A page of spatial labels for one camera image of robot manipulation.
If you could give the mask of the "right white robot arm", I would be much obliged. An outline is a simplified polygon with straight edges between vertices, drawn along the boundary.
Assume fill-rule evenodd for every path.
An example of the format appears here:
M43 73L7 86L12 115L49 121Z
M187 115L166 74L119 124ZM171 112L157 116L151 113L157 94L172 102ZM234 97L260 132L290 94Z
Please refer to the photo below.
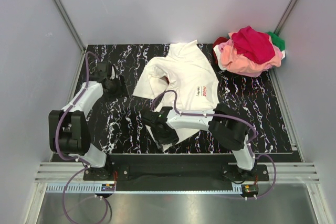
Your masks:
M186 130L207 131L223 148L232 151L242 179L250 180L256 176L255 155L250 147L256 130L229 107L219 103L212 110L179 111L164 106L159 111L144 109L141 116L160 147L173 146L188 138L182 135Z

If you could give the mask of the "white t-shirt red print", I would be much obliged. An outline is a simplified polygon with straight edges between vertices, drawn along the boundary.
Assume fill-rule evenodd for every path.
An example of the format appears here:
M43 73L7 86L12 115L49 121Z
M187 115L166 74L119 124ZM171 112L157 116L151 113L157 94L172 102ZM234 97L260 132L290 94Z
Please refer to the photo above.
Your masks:
M213 67L194 40L170 44L167 56L152 58L133 95L153 100L163 93L157 111L174 101L178 110L208 110L219 103L218 84Z

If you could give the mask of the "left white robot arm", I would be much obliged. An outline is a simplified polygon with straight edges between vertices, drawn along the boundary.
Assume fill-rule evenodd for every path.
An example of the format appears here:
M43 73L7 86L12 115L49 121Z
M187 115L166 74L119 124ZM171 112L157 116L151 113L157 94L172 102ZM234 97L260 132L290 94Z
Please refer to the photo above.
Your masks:
M129 95L125 79L115 65L99 62L94 73L87 74L74 98L62 109L50 112L49 146L63 160L87 164L95 168L99 178L107 180L113 175L113 167L107 163L106 153L92 143L87 116L99 99L110 101Z

